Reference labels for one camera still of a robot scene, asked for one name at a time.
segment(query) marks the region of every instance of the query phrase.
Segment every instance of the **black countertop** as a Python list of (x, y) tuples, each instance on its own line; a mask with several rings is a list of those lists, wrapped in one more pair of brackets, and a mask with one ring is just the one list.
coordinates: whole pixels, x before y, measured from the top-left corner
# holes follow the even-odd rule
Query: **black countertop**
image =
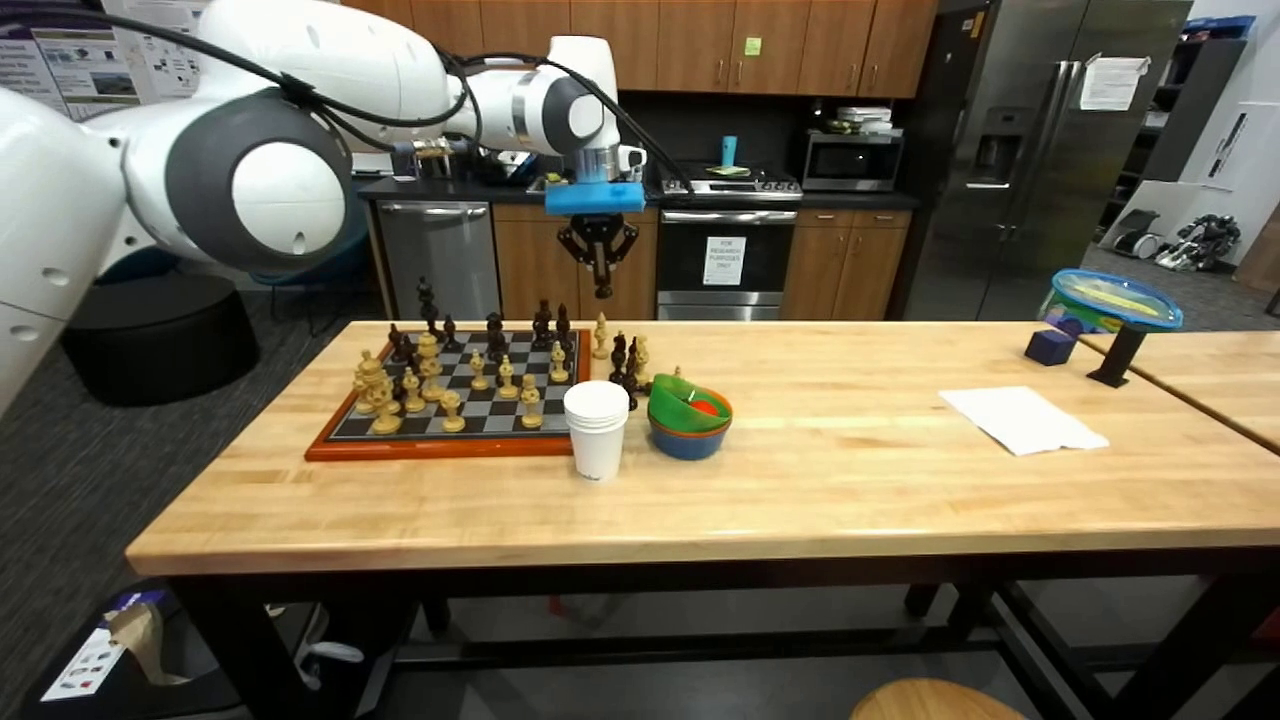
[[(541, 203), (541, 190), (523, 187), (488, 187), (475, 179), (358, 179), (358, 190), (370, 199), (488, 199), (488, 203)], [(903, 209), (912, 210), (921, 199), (903, 190), (879, 190), (879, 197), (845, 197), (845, 190), (805, 190), (802, 209)]]

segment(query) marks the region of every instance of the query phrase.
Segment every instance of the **paper cup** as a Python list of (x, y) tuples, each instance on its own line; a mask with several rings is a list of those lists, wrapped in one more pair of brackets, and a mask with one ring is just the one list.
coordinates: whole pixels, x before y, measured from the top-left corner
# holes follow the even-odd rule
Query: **paper cup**
[(584, 378), (565, 391), (572, 467), (587, 478), (610, 478), (626, 462), (627, 391), (610, 378)]

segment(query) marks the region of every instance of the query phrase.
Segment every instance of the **microwave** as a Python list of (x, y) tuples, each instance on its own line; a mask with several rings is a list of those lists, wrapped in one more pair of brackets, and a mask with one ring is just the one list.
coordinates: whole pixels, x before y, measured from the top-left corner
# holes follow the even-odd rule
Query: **microwave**
[(903, 135), (820, 131), (805, 135), (805, 190), (894, 190), (903, 160)]

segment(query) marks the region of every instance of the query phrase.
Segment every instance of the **kitchen cabinet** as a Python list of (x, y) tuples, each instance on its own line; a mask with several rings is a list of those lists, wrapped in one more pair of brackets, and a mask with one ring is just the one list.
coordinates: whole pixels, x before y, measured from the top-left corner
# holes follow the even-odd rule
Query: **kitchen cabinet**
[(348, 0), (381, 13), (455, 54), (530, 50), (548, 54), (548, 39), (568, 27), (568, 0)]
[(610, 34), (627, 93), (918, 96), (938, 0), (353, 0), (433, 44), (543, 54)]
[(724, 93), (735, 0), (572, 0), (568, 27), (610, 34), (619, 87)]
[(855, 96), (876, 0), (809, 0), (795, 96)]
[(498, 203), (491, 231), (498, 231), (498, 258), (499, 258), (499, 286), (506, 286), (506, 316), (534, 316), (541, 299), (552, 308), (565, 302), (568, 316), (587, 318), (595, 313), (619, 318), (647, 318), (653, 293), (658, 293), (658, 215), (646, 210), (627, 220), (642, 226), (642, 240), (619, 258), (612, 275), (612, 297), (595, 299), (593, 270), (576, 264), (560, 248), (560, 215), (548, 215), (541, 203)]
[(568, 33), (568, 0), (482, 0), (482, 50), (548, 54)]
[(734, 3), (734, 93), (795, 93), (809, 65), (809, 0), (735, 0)]
[(918, 96), (930, 54), (938, 0), (876, 0), (867, 59), (855, 96), (907, 100)]
[(883, 318), (907, 210), (805, 209), (792, 240), (789, 318)]

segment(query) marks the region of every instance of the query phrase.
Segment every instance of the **wall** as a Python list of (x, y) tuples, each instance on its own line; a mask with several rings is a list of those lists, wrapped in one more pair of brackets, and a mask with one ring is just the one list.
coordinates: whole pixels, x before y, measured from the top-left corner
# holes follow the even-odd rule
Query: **wall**
[[(1196, 138), (1178, 184), (1145, 184), (1127, 209), (1152, 209), (1152, 231), (1172, 237), (1203, 210), (1237, 215), (1246, 258), (1271, 209), (1280, 203), (1280, 3), (1275, 0), (1196, 0), (1194, 15), (1256, 15), (1248, 49)], [(1248, 111), (1227, 153), (1222, 153), (1237, 115)]]

